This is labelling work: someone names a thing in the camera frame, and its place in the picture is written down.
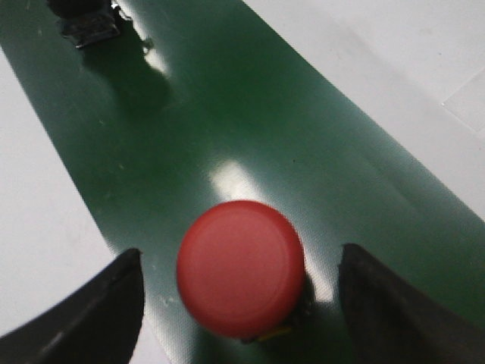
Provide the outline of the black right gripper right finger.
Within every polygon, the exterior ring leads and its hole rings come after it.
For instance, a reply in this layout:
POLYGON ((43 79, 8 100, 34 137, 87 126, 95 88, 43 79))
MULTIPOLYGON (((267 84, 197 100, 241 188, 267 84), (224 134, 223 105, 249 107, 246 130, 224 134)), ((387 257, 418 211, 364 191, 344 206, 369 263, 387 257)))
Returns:
POLYGON ((343 247, 339 300, 356 363, 482 363, 484 331, 358 244, 343 247))

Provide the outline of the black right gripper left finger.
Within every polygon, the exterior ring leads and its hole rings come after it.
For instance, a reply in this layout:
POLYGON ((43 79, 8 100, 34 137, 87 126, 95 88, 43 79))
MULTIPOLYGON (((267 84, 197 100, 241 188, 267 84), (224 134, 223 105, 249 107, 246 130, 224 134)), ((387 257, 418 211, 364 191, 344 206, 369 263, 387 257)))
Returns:
POLYGON ((3 363, 129 363, 144 315, 138 249, 127 249, 93 279, 1 338, 3 363))

